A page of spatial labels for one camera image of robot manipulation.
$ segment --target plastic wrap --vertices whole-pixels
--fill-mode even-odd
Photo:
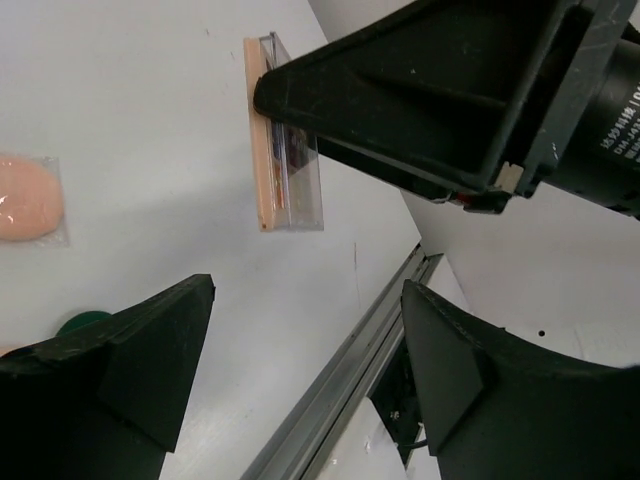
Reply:
[[[58,160],[0,154],[0,244],[67,246]]]

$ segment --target metal track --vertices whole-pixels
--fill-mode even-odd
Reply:
[[[437,262],[417,247],[282,423],[241,480],[313,480],[403,337],[405,280],[424,282]]]

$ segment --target green object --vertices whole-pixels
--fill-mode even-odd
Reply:
[[[106,320],[108,318],[111,318],[111,314],[107,313],[107,312],[93,311],[93,312],[81,313],[81,314],[76,315],[75,317],[73,317],[67,323],[65,323],[62,326],[62,328],[60,330],[58,330],[58,333],[56,334],[56,337],[59,337],[60,335],[65,335],[65,334],[73,332],[74,330],[77,330],[79,328],[86,327],[86,326],[91,325],[91,324],[93,324],[95,322],[99,322],[101,320]]]

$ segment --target black cable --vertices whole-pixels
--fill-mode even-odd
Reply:
[[[422,440],[421,442],[412,443],[410,445],[398,445],[399,450],[417,450],[419,448],[424,448],[429,445],[427,440]]]

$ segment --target pink sponge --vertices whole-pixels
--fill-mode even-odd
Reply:
[[[0,240],[34,240],[58,228],[62,187],[41,165],[0,155]]]

